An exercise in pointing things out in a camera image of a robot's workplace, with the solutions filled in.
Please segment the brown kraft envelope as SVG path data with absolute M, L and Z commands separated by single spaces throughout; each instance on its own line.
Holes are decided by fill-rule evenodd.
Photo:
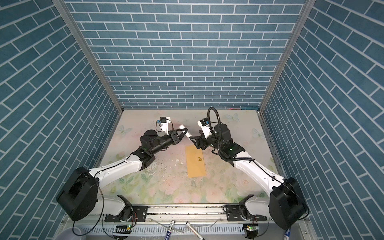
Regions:
M 187 174 L 189 178 L 206 176 L 203 151 L 195 146 L 186 146 Z

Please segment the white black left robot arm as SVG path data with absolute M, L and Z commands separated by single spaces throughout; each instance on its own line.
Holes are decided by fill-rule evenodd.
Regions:
M 85 167 L 75 169 L 59 191 L 57 202 L 72 221 L 96 214 L 111 215 L 120 222 L 130 221 L 132 204 L 122 195 L 105 197 L 101 189 L 124 176 L 146 169 L 158 152 L 177 145 L 183 137 L 191 137 L 186 128 L 170 130 L 163 136 L 155 130 L 147 130 L 140 138 L 141 146 L 128 157 L 90 170 Z

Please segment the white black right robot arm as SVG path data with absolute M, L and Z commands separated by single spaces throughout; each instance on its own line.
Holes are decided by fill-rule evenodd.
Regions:
M 245 219 L 254 215 L 265 216 L 273 219 L 281 229 L 288 230 L 309 213 L 298 181 L 292 177 L 286 179 L 256 161 L 245 148 L 233 141 L 227 125 L 218 124 L 214 128 L 204 125 L 199 132 L 200 136 L 186 134 L 197 149 L 216 149 L 223 161 L 245 173 L 269 195 L 267 204 L 253 195 L 243 199 L 239 204 Z

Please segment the white glue stick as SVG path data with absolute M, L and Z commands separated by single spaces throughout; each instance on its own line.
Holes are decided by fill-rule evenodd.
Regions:
M 186 136 L 188 139 L 190 139 L 190 137 L 191 137 L 192 135 L 191 135 L 191 133 L 188 131 L 188 129 L 187 129 L 184 125 L 180 125 L 179 128 L 180 128 L 180 129 L 186 129 L 186 130 L 184 130 L 184 132 L 185 132 L 185 136 Z

